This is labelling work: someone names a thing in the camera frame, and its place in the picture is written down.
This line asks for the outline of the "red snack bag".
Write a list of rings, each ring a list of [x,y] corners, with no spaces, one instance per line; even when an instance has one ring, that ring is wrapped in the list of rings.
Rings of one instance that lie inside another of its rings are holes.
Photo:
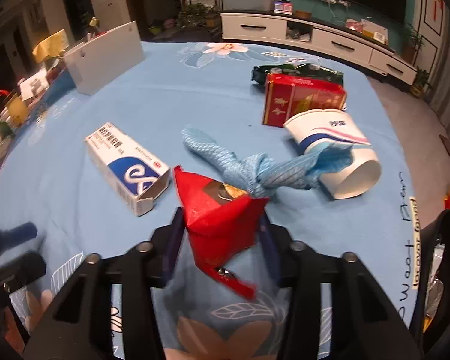
[[[196,266],[241,297],[255,299],[256,286],[238,279],[226,264],[254,245],[268,199],[181,166],[174,168],[174,180]]]

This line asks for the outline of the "blue textured cloth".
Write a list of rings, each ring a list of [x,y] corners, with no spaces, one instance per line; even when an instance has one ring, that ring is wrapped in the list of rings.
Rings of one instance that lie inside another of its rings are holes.
[[[351,144],[324,143],[308,154],[277,162],[266,153],[239,158],[193,127],[184,128],[182,138],[187,149],[215,168],[225,183],[252,197],[271,197],[281,187],[316,189],[320,176],[340,172],[353,162]]]

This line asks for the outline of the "white blue medicine box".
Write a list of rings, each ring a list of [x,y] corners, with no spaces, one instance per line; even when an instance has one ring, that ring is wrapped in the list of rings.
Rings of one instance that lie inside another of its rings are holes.
[[[91,160],[134,215],[153,209],[170,183],[165,162],[111,123],[86,136],[84,143]]]

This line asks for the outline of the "white blue paper cup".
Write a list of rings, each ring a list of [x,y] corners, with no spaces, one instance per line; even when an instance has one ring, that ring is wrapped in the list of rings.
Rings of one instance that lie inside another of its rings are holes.
[[[333,198],[357,197],[378,182],[379,158],[348,113],[314,109],[292,116],[283,126],[303,154],[317,157],[318,182]]]

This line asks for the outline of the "red cigarette carton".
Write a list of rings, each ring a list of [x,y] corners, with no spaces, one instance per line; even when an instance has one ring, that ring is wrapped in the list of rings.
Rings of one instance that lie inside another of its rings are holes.
[[[347,97],[342,85],[310,77],[275,73],[267,75],[265,89],[262,123],[278,128],[304,111],[342,110]]]

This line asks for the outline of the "dark green foil bag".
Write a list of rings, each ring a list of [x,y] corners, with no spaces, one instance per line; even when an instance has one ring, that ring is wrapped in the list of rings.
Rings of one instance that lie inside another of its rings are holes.
[[[303,63],[299,65],[283,63],[280,65],[256,66],[252,70],[251,80],[264,86],[266,77],[272,73],[325,80],[327,82],[338,84],[339,86],[344,86],[344,75],[342,72],[314,63]]]

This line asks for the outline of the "black trash bin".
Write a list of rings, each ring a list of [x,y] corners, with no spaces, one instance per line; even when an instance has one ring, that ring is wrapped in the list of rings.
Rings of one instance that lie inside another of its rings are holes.
[[[410,333],[423,359],[450,359],[450,210],[420,232],[420,276]],[[428,283],[431,278],[443,284],[435,316],[425,327]]]

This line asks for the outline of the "blue floral tablecloth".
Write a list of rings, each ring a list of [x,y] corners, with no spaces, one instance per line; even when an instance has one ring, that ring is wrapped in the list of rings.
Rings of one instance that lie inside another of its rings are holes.
[[[419,359],[418,221],[360,72],[285,49],[145,43],[64,72],[0,169],[16,352],[0,359]]]

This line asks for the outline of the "yellow bottle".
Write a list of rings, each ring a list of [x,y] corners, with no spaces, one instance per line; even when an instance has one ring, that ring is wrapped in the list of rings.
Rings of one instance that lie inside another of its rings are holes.
[[[15,94],[5,106],[15,126],[20,127],[25,124],[29,116],[29,109],[21,96]]]

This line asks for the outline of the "white tv cabinet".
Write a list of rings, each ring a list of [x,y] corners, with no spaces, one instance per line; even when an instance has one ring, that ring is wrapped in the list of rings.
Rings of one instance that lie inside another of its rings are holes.
[[[384,77],[413,84],[417,69],[387,46],[347,29],[313,20],[264,12],[225,11],[221,14],[222,38],[294,47],[328,55]]]

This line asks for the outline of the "plant stand with greenery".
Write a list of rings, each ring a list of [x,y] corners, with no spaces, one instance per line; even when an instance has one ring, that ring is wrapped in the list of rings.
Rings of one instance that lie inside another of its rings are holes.
[[[220,14],[216,6],[204,3],[188,4],[178,14],[176,24],[181,29],[216,29],[220,23]]]

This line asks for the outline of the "potted plant on floor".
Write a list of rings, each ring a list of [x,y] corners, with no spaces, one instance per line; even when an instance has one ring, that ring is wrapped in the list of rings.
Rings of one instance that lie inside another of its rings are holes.
[[[428,91],[433,91],[429,82],[430,73],[425,69],[417,68],[413,84],[410,86],[410,94],[415,98],[423,98]]]

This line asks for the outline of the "potted plant by cabinet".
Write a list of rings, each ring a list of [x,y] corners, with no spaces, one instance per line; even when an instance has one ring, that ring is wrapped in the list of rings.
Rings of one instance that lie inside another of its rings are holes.
[[[401,28],[401,57],[414,64],[423,45],[423,35],[412,24],[404,24]]]

